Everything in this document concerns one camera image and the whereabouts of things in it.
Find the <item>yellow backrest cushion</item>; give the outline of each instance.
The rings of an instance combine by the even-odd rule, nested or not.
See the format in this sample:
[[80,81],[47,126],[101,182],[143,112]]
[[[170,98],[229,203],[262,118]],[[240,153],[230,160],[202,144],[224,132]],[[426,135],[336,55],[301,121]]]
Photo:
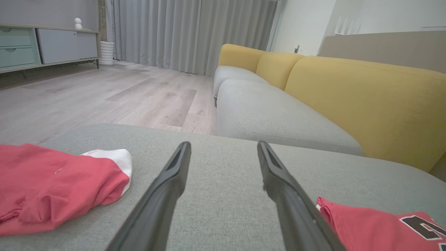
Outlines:
[[428,172],[446,151],[443,73],[305,57],[292,69],[285,92],[343,128],[367,157]]
[[305,56],[292,53],[268,52],[262,55],[256,74],[272,86],[284,90],[289,73],[296,62]]
[[219,66],[234,66],[256,72],[264,50],[257,50],[233,44],[224,44],[220,49]]

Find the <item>gray wall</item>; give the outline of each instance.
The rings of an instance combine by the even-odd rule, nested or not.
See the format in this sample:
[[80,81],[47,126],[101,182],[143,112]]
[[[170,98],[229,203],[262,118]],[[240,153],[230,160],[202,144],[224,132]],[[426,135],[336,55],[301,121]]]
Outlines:
[[99,29],[98,0],[0,0],[0,23]]

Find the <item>gray curtain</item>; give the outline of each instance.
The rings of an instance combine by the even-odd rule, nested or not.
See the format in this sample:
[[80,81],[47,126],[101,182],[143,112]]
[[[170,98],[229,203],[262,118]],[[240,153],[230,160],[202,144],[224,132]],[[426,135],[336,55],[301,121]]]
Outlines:
[[212,76],[225,43],[265,50],[269,0],[113,0],[116,59]]

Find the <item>red jersey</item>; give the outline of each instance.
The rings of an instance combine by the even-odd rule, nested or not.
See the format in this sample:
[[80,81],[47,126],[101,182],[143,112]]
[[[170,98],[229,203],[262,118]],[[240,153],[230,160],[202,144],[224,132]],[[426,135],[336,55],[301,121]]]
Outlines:
[[348,251],[446,251],[446,230],[424,212],[394,215],[322,197],[317,204]]
[[129,188],[125,149],[82,156],[24,144],[0,145],[0,236],[55,229]]

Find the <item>drawer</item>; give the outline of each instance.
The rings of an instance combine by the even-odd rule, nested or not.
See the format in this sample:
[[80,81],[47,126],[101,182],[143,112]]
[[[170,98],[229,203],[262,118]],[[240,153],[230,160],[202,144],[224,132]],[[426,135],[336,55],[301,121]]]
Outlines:
[[0,46],[31,46],[29,29],[0,27]]
[[34,51],[32,48],[0,48],[0,67],[8,67],[23,64],[35,63]]

